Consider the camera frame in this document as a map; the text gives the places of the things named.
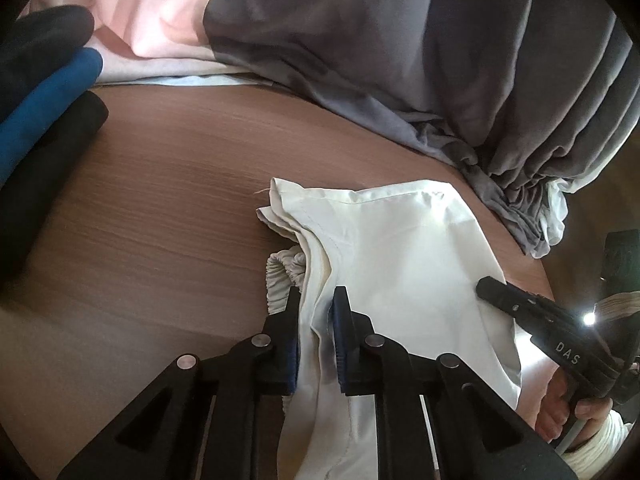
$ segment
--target led light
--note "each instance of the led light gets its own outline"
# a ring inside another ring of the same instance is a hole
[[[587,312],[583,317],[582,317],[582,322],[585,325],[591,326],[593,324],[596,323],[596,315],[593,312]]]

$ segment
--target black cloth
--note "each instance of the black cloth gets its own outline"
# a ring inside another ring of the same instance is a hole
[[[55,197],[107,116],[97,95],[83,93],[0,189],[0,283],[24,267]]]
[[[80,6],[51,7],[15,22],[0,48],[0,123],[93,33],[94,17]]]
[[[15,449],[2,426],[0,426],[0,478],[2,480],[38,480]]]

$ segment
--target blue cloth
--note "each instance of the blue cloth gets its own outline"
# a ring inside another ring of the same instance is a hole
[[[0,186],[33,145],[102,70],[97,50],[82,48],[68,65],[40,83],[0,124]]]

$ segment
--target pink cloth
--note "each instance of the pink cloth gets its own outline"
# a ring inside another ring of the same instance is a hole
[[[209,0],[31,0],[26,12],[62,4],[95,18],[88,46],[104,59],[99,82],[245,72],[215,61],[202,27]]]

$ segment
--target table surface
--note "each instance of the table surface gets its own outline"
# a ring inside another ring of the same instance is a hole
[[[96,93],[110,117],[0,293],[0,420],[43,480],[177,355],[222,354],[260,330],[266,259],[290,246],[255,215],[273,176],[450,182],[507,279],[551,297],[540,261],[455,169],[311,103],[255,86]]]

